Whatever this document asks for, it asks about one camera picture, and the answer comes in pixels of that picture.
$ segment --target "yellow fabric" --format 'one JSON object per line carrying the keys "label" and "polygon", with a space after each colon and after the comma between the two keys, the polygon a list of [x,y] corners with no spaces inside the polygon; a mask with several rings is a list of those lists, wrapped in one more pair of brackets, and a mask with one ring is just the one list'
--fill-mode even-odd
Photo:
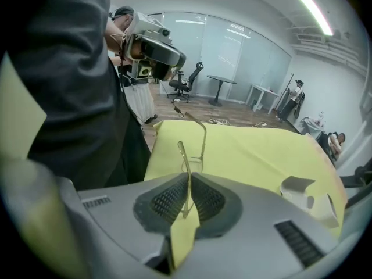
{"label": "yellow fabric", "polygon": [[[328,193],[337,214],[337,228],[330,231],[335,237],[341,233],[344,208],[347,202],[341,180],[327,159],[320,156],[316,142],[307,136],[273,128],[246,128],[205,124],[207,128],[203,173],[228,178],[280,193],[280,185],[289,176],[316,180],[307,189],[307,195]],[[177,143],[183,141],[188,157],[200,156],[203,129],[193,121],[164,120],[154,126],[157,138],[146,171],[145,180],[181,172],[182,156]],[[185,223],[196,228],[196,210]],[[193,244],[186,231],[191,225],[179,226],[179,219],[172,225],[172,242],[177,241],[173,255],[175,262],[182,262]]]}

